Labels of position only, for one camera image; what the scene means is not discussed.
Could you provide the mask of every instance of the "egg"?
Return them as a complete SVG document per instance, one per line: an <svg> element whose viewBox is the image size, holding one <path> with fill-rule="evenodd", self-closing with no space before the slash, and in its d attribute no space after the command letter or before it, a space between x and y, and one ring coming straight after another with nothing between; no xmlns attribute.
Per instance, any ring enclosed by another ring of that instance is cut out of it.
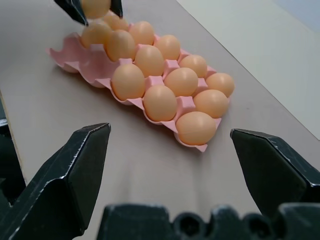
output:
<svg viewBox="0 0 320 240"><path fill-rule="evenodd" d="M208 114L214 119L221 118L226 113L229 101L226 95L218 90L205 90L193 98L196 110Z"/></svg>
<svg viewBox="0 0 320 240"><path fill-rule="evenodd" d="M179 63L181 68L190 68L197 74L198 78L204 78L207 75L208 67L206 60L199 55L189 55Z"/></svg>
<svg viewBox="0 0 320 240"><path fill-rule="evenodd" d="M114 71L111 87L121 101L142 98L146 90L145 77L136 65L123 64Z"/></svg>
<svg viewBox="0 0 320 240"><path fill-rule="evenodd" d="M198 76L192 69L181 67L166 76L164 85L170 88L176 97L191 96L198 87Z"/></svg>
<svg viewBox="0 0 320 240"><path fill-rule="evenodd" d="M151 86L144 94L146 115L155 122L172 120L178 108L175 94L164 85Z"/></svg>
<svg viewBox="0 0 320 240"><path fill-rule="evenodd" d="M129 24L124 18L120 18L114 14L108 14L102 18L104 22L106 22L112 30L129 30Z"/></svg>
<svg viewBox="0 0 320 240"><path fill-rule="evenodd" d="M119 59L134 59L136 53L135 40L124 30L116 30L111 33L108 42L104 45L106 54L111 61Z"/></svg>
<svg viewBox="0 0 320 240"><path fill-rule="evenodd" d="M215 73L209 76L205 82L209 89L219 90L223 92L227 98L230 97L235 90L234 79L226 73Z"/></svg>
<svg viewBox="0 0 320 240"><path fill-rule="evenodd" d="M145 78L161 76L165 69L165 60L161 52L150 45L143 46L136 52L134 64L141 69Z"/></svg>
<svg viewBox="0 0 320 240"><path fill-rule="evenodd" d="M164 59L177 60L180 55L180 42L173 35L165 35L154 44L160 50Z"/></svg>
<svg viewBox="0 0 320 240"><path fill-rule="evenodd" d="M215 120L208 114L192 111L182 115L175 124L181 142L187 145L204 145L215 135Z"/></svg>
<svg viewBox="0 0 320 240"><path fill-rule="evenodd" d="M129 33L132 35L136 45L152 45L154 43L155 31L147 21L137 22L130 28Z"/></svg>
<svg viewBox="0 0 320 240"><path fill-rule="evenodd" d="M82 31L80 41L85 48L91 44L105 44L112 34L112 29L103 21L93 21Z"/></svg>
<svg viewBox="0 0 320 240"><path fill-rule="evenodd" d="M80 0L84 15L88 19L98 19L107 14L111 0Z"/></svg>

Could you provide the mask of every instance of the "table surface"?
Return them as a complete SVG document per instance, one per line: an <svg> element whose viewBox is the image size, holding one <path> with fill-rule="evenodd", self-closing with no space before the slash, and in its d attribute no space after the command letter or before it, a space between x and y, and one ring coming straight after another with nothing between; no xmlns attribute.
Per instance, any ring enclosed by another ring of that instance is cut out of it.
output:
<svg viewBox="0 0 320 240"><path fill-rule="evenodd" d="M108 90L55 66L45 49L60 49L63 37L82 27L53 0L2 1L0 90L27 182L72 132L111 124L99 196L80 239L95 239L103 208L113 203L162 204L171 218L193 211L207 220L218 204L232 205L241 215L257 212L229 137L232 128L279 136L320 169L319 141L175 0L123 0L123 5L129 22L150 22L157 34L177 36L185 50L234 76L236 90L201 154L148 123L141 111L116 102Z"/></svg>

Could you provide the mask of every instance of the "plastic egg tray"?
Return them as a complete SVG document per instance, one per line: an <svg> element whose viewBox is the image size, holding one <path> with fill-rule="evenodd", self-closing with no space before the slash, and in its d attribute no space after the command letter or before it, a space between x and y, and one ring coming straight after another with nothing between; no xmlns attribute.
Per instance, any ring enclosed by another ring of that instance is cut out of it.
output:
<svg viewBox="0 0 320 240"><path fill-rule="evenodd" d="M156 42L159 37L155 35L154 42ZM137 50L142 48L144 45L138 45ZM177 141L190 148L196 148L201 152L207 149L207 144L204 145L187 145L180 141L178 136L178 131L176 129L176 121L184 114L193 112L196 110L196 106L193 102L192 96L179 96L177 97L178 109L175 117L170 121L160 121L155 122L148 118L144 105L143 98L127 99L125 101L119 100L114 94L111 87L111 78L113 76L116 68L122 64L133 63L132 59L119 59L116 62L112 62L102 44L92 44L89 49L82 46L80 42L80 36L77 33L72 33L63 40L63 48L61 51L55 51L52 48L47 50L47 53L53 58L55 63L61 67L63 70L69 73L80 73L82 77L92 86L96 88L107 88L111 91L113 97L120 103L124 105L134 105L140 108L147 120L155 125L164 125L174 132L174 136ZM173 70L179 68L179 62L189 56L190 53L181 49L180 56L178 60L165 60L165 68L162 76L149 76L145 79L145 90L154 85L164 85L164 79ZM204 90L208 89L205 79L215 74L216 71L207 67L207 75L205 78L198 79L198 88L193 94L194 96ZM216 127L219 126L221 118L214 119Z"/></svg>

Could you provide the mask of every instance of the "egg tray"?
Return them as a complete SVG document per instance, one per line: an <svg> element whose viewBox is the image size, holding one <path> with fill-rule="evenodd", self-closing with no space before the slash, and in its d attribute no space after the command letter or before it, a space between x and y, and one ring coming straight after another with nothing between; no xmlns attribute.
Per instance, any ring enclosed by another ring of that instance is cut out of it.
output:
<svg viewBox="0 0 320 240"><path fill-rule="evenodd" d="M155 35L154 42L156 43L159 37ZM102 44L92 44L89 49L82 46L80 42L80 36L77 33L72 33L64 38L63 47L61 51L55 51L52 48L47 50L47 53L53 58L55 63L63 70L69 73L80 73L81 76L92 86L96 88L107 88L111 91L113 97L124 105L134 105L140 108L146 119L155 125L164 125L174 132L174 136L177 141L189 148L196 148L201 152L207 149L207 144L204 145L187 145L183 143L178 136L176 128L176 121L184 114L193 112L196 110L196 106L192 96L178 96L177 99L177 112L175 117L170 121L152 121L146 114L143 105L143 98L127 99L125 101L119 100L111 87L111 78L116 68L122 64L132 64L132 59L119 59L116 62L111 61ZM154 85L164 85L164 79L173 70L180 68L179 62L190 53L181 49L178 60L165 60L165 67L162 76L149 76L145 79L145 91ZM216 71L207 67L207 75L205 78L198 79L198 87L194 96L204 90L208 89L205 79L215 74ZM216 127L218 128L221 118L214 119Z"/></svg>

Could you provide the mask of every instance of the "robotic claw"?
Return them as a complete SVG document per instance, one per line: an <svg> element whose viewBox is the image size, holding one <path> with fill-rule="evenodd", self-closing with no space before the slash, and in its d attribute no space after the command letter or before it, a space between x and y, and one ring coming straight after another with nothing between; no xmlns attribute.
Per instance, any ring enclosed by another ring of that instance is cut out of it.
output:
<svg viewBox="0 0 320 240"><path fill-rule="evenodd" d="M0 240L81 236L100 189L109 134L107 123L74 132L15 201L0 195ZM231 207L219 206L209 223L194 213L170 223L161 206L109 205L97 240L320 239L320 173L279 137L241 129L230 136L262 215L240 219Z"/></svg>
<svg viewBox="0 0 320 240"><path fill-rule="evenodd" d="M74 21L85 26L89 25L84 10L81 6L82 0L54 0L54 2ZM124 13L121 0L111 0L110 10L118 17L122 18Z"/></svg>

